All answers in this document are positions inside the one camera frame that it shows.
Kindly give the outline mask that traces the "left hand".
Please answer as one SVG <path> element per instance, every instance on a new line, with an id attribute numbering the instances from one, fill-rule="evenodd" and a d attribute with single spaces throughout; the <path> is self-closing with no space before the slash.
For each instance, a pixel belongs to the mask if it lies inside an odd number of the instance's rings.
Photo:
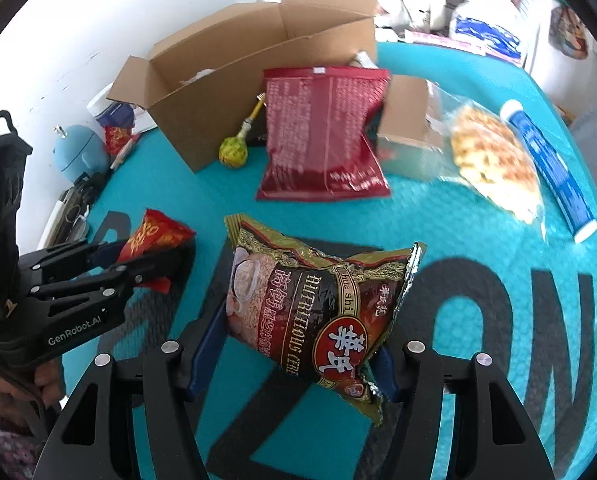
<path id="1" fill-rule="evenodd" d="M 39 365 L 27 386 L 17 386 L 0 376 L 0 417 L 15 427 L 27 429 L 28 423 L 21 410 L 23 404 L 41 399 L 46 408 L 58 405 L 65 396 L 64 368 L 57 358 Z"/>

